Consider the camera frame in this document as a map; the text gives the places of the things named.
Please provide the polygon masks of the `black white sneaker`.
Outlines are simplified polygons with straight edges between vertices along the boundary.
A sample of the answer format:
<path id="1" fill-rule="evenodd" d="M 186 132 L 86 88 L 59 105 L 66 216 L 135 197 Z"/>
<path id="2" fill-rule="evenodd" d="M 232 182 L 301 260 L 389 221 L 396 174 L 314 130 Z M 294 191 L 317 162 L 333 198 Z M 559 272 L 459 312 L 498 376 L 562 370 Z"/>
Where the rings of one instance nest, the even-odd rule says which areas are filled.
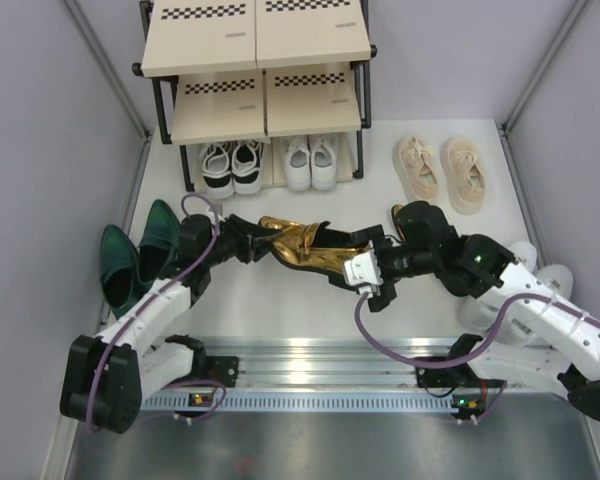
<path id="1" fill-rule="evenodd" d="M 231 173 L 237 194 L 253 195 L 261 190 L 263 155 L 263 142 L 245 140 L 236 143 L 231 156 Z"/>
<path id="2" fill-rule="evenodd" d="M 232 142 L 206 143 L 201 146 L 199 160 L 207 196 L 221 200 L 234 194 L 231 153 Z"/>

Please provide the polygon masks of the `white sneaker one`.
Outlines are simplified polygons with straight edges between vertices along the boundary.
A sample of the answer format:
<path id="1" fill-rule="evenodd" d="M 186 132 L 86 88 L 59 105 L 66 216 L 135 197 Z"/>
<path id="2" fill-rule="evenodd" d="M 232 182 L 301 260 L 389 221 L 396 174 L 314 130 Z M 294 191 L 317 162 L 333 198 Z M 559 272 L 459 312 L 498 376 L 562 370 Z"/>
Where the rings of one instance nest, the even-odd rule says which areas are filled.
<path id="1" fill-rule="evenodd" d="M 321 191 L 331 190 L 337 183 L 338 135 L 310 136 L 309 150 L 312 186 Z"/>
<path id="2" fill-rule="evenodd" d="M 279 140 L 279 153 L 287 187 L 296 192 L 307 190 L 311 185 L 308 137 L 282 137 Z"/>

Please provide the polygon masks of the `gold loafer one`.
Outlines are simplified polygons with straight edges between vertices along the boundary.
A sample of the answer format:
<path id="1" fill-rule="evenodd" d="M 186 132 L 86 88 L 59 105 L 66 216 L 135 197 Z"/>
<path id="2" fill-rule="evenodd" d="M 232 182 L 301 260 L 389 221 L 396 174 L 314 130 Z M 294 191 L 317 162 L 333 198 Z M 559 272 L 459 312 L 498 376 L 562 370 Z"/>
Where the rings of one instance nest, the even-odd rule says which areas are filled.
<path id="1" fill-rule="evenodd" d="M 394 227 L 394 230 L 397 236 L 400 238 L 402 242 L 406 240 L 406 233 L 404 230 L 404 219 L 402 216 L 402 210 L 404 209 L 404 205 L 396 204 L 391 207 L 391 221 Z"/>
<path id="2" fill-rule="evenodd" d="M 263 216 L 258 224 L 279 232 L 270 249 L 283 266 L 326 276 L 331 285 L 352 290 L 345 281 L 343 263 L 366 252 L 368 241 L 354 242 L 350 233 L 331 229 L 329 221 L 301 224 Z"/>

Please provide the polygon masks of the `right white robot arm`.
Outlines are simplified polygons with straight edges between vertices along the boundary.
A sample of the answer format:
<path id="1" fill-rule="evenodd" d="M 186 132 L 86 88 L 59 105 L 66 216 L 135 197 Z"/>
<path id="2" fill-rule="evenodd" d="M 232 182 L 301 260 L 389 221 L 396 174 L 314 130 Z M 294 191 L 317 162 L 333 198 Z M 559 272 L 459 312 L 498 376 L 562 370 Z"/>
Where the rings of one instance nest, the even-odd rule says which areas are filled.
<path id="1" fill-rule="evenodd" d="M 426 201 L 396 210 L 398 243 L 372 228 L 370 247 L 342 263 L 360 298 L 362 336 L 383 355 L 424 371 L 447 372 L 456 384 L 498 380 L 551 392 L 600 422 L 600 321 L 534 276 L 506 247 L 481 234 L 460 235 L 441 208 Z M 434 275 L 457 297 L 471 297 L 491 323 L 484 337 L 465 334 L 445 359 L 398 354 L 363 326 L 361 309 L 377 312 L 404 278 Z"/>

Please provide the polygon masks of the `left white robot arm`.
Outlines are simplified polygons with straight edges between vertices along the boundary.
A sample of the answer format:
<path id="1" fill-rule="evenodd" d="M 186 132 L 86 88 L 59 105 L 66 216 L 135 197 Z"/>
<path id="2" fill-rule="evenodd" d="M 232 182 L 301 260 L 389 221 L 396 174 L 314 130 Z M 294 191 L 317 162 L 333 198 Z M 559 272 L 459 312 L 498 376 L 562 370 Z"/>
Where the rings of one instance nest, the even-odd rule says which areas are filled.
<path id="1" fill-rule="evenodd" d="M 231 259 L 257 262 L 278 231 L 236 215 L 211 220 L 186 217 L 175 259 L 148 292 L 112 326 L 71 345 L 60 397 L 60 413 L 95 429 L 122 434 L 143 402 L 167 387 L 219 387 L 207 376 L 204 344 L 165 330 L 201 298 L 211 269 Z"/>

